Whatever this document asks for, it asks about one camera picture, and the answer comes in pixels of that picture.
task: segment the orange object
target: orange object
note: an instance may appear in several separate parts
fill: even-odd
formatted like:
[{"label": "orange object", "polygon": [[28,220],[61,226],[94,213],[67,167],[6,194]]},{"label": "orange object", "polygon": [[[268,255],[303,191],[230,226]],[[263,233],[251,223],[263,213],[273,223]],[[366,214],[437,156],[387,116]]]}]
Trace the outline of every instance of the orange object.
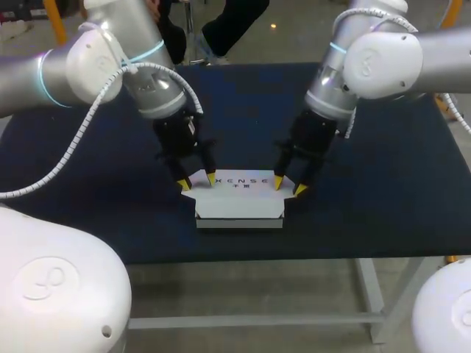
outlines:
[{"label": "orange object", "polygon": [[440,28],[453,27],[458,19],[458,15],[463,7],[463,0],[451,0],[447,8],[447,13],[443,18]]},{"label": "orange object", "polygon": [[458,261],[456,256],[447,256],[447,263],[455,263],[456,261]]},{"label": "orange object", "polygon": [[[463,6],[463,0],[451,0],[450,4],[448,5],[447,13],[445,14],[443,18],[442,25],[440,28],[450,28],[453,27],[456,23],[456,20],[458,19],[458,15],[461,11],[461,7]],[[450,115],[450,112],[448,111],[448,107],[446,104],[438,99],[435,98],[435,101],[437,105],[439,106],[440,110],[447,115]],[[447,263],[455,263],[458,259],[456,256],[447,256]]]},{"label": "orange object", "polygon": [[47,17],[51,21],[52,29],[56,35],[57,42],[59,45],[65,44],[67,41],[67,34],[65,33],[64,23],[60,17],[59,10],[57,9],[55,0],[43,0],[44,8],[47,12]]}]

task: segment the metal table frame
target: metal table frame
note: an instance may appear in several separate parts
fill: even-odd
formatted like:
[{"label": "metal table frame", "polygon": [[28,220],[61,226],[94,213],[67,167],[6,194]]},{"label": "metal table frame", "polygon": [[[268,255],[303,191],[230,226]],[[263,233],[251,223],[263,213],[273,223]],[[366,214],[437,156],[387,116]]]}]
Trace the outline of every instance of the metal table frame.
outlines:
[{"label": "metal table frame", "polygon": [[413,257],[396,284],[389,303],[384,303],[372,259],[355,264],[367,312],[330,315],[225,315],[173,318],[133,318],[130,329],[176,329],[196,327],[242,327],[281,325],[369,324],[373,343],[386,343],[411,313],[420,288],[443,263],[443,257]]}]

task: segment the gray concrete floor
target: gray concrete floor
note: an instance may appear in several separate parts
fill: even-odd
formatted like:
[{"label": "gray concrete floor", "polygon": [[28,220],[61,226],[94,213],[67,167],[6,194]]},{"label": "gray concrete floor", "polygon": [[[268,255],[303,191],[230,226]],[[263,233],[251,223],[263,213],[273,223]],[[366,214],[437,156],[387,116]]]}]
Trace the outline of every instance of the gray concrete floor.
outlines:
[{"label": "gray concrete floor", "polygon": [[[219,14],[223,0],[195,1],[196,27]],[[445,11],[446,0],[411,0],[410,21],[432,29]],[[289,63],[319,61],[331,33],[331,24],[344,9],[328,0],[271,0],[269,9],[229,53],[232,63]],[[184,12],[174,6],[172,17],[184,24]],[[471,19],[466,3],[460,23]],[[68,18],[73,33],[78,16]],[[277,24],[273,29],[270,24]],[[4,54],[33,54],[55,46],[46,21],[4,44]],[[471,113],[468,96],[459,96],[465,115]],[[0,120],[0,133],[7,119]],[[457,124],[450,128],[467,161],[471,137]],[[405,259],[375,261],[387,299]],[[133,317],[228,315],[235,313],[326,313],[361,310],[362,303],[350,260],[303,260],[251,263],[201,263],[132,266]],[[131,332],[129,351],[144,352],[349,352],[414,353],[409,322],[385,346],[373,346],[365,327],[277,327],[224,329],[169,329]]]}]

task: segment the black table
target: black table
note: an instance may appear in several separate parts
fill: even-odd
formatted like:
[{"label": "black table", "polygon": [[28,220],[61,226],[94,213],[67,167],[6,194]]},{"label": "black table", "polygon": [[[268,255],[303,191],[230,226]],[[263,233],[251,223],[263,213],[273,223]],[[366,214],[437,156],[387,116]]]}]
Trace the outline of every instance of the black table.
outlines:
[{"label": "black table", "polygon": [[[205,109],[204,133],[220,168],[271,169],[273,141],[302,109],[314,64],[181,68]],[[0,190],[29,185],[62,156],[86,109],[17,115],[0,142]],[[349,140],[338,139],[317,191],[287,202],[283,231],[212,232],[195,227],[157,162],[156,137],[122,94],[100,108],[63,172],[7,205],[84,230],[125,263],[471,253],[471,179],[433,99],[361,102]],[[186,168],[200,168],[189,160]],[[295,177],[300,164],[288,173]]]}]

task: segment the white box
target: white box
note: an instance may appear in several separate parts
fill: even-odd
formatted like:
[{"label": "white box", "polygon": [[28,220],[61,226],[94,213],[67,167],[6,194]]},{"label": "white box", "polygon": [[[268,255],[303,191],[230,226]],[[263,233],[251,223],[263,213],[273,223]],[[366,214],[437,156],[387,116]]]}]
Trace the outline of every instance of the white box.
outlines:
[{"label": "white box", "polygon": [[273,171],[218,170],[211,187],[204,170],[190,176],[198,228],[274,229],[283,227],[285,199],[294,197],[287,177],[275,190]]}]

